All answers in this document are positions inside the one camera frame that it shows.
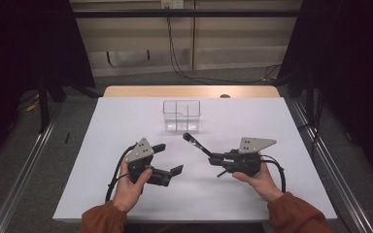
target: gray carpet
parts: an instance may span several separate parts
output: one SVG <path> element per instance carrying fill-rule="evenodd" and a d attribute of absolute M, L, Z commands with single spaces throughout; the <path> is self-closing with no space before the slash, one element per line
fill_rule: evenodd
<path fill-rule="evenodd" d="M 276 72 L 273 72 L 271 77 L 276 76 Z M 256 68 L 186 72 L 188 76 L 239 82 L 257 81 L 264 76 L 264 73 L 264 69 Z M 201 84 L 182 78 L 176 75 L 175 72 L 105 77 L 97 78 L 95 81 L 97 88 L 93 90 L 99 93 L 103 93 L 105 88 L 112 84 Z M 201 81 L 210 84 L 234 84 L 219 81 Z M 68 93 L 68 99 L 64 103 L 53 103 L 50 100 L 51 109 L 61 105 L 61 112 L 28 181 L 28 186 L 17 204 L 6 232 L 76 232 L 80 227 L 79 225 L 54 221 L 51 217 L 78 155 L 96 106 L 96 100 L 83 96 L 80 92 L 70 87 L 65 87 L 64 89 Z M 286 97 L 288 107 L 294 113 L 293 100 L 288 98 L 287 87 L 280 86 L 279 91 L 282 96 Z M 296 114 L 293 115 L 295 123 L 300 125 L 301 122 L 297 119 Z M 0 149 L 0 206 L 8 195 L 36 141 L 39 127 L 39 108 L 32 112 L 20 111 L 13 130 Z M 301 131 L 300 134 L 309 150 L 312 143 L 311 139 L 307 136 L 305 130 Z M 356 145 L 354 141 L 350 141 L 346 137 L 343 125 L 326 105 L 323 106 L 320 134 L 373 226 L 373 168 L 366 161 L 359 145 Z M 348 228 L 351 232 L 357 232 L 356 225 L 349 215 L 349 210 L 338 194 L 320 158 L 316 156 L 315 160 L 327 193 L 342 217 L 330 222 L 334 232 L 348 232 Z M 262 225 L 263 229 L 262 227 L 259 228 L 259 224 L 188 224 L 176 226 L 170 232 L 272 232 L 267 222 L 263 222 Z M 131 232 L 154 232 L 160 227 L 162 225 L 137 224 L 129 225 L 128 230 L 131 230 Z"/>

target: wall outlet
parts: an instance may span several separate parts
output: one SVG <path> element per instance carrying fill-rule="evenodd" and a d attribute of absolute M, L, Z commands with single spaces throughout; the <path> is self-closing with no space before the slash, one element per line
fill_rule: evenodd
<path fill-rule="evenodd" d="M 172 9 L 172 0 L 161 0 L 161 9 Z"/>
<path fill-rule="evenodd" d="M 184 0 L 173 0 L 172 1 L 172 9 L 183 9 L 184 8 Z"/>

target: brown sleeve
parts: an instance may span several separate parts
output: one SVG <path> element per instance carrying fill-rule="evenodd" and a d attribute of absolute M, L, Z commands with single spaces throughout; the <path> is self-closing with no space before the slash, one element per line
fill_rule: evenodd
<path fill-rule="evenodd" d="M 109 201 L 83 213 L 83 226 L 79 233 L 121 233 L 126 223 L 126 213 L 120 212 Z"/>
<path fill-rule="evenodd" d="M 290 192 L 268 203 L 268 210 L 276 232 L 332 232 L 322 212 Z"/>

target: clear plastic container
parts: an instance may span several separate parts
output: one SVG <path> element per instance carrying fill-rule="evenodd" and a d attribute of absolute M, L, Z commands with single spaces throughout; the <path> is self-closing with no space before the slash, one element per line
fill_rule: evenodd
<path fill-rule="evenodd" d="M 166 100 L 163 102 L 166 131 L 198 131 L 201 103 L 198 100 Z"/>

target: white table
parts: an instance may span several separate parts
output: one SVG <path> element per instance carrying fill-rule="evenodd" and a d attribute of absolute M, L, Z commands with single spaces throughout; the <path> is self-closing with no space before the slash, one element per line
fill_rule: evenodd
<path fill-rule="evenodd" d="M 142 137 L 151 145 L 166 144 L 154 156 L 155 168 L 169 171 L 184 164 L 168 187 L 146 184 L 130 222 L 251 222 L 268 219 L 266 204 L 253 189 L 230 174 L 216 175 L 207 155 L 187 143 L 183 132 L 166 132 L 162 103 L 168 99 L 201 102 L 200 131 L 192 135 L 212 152 L 239 147 L 241 137 L 277 140 L 262 151 L 277 159 L 287 178 L 287 191 L 336 218 L 322 182 L 294 125 L 283 98 L 100 98 L 80 153 L 53 218 L 79 222 L 87 209 L 104 203 L 121 154 Z M 268 164 L 281 186 L 274 165 Z"/>

